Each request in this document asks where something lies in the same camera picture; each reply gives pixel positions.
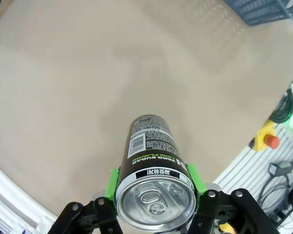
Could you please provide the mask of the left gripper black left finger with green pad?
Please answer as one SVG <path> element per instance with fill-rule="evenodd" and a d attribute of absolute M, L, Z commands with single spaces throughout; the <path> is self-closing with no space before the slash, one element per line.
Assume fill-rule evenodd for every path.
<path fill-rule="evenodd" d="M 102 234 L 122 234 L 117 219 L 116 191 L 124 171 L 123 167 L 111 171 L 103 196 L 85 206 L 79 202 L 68 203 L 54 222 L 54 233 L 91 234 L 99 229 Z"/>

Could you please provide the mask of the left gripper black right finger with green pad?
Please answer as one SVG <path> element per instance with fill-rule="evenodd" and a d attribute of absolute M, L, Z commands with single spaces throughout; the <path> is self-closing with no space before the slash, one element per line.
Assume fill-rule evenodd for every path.
<path fill-rule="evenodd" d="M 277 234 L 278 230 L 246 189 L 231 194 L 207 189 L 194 164 L 187 170 L 197 192 L 197 210 L 189 234 L 209 234 L 216 220 L 228 223 L 237 234 Z"/>

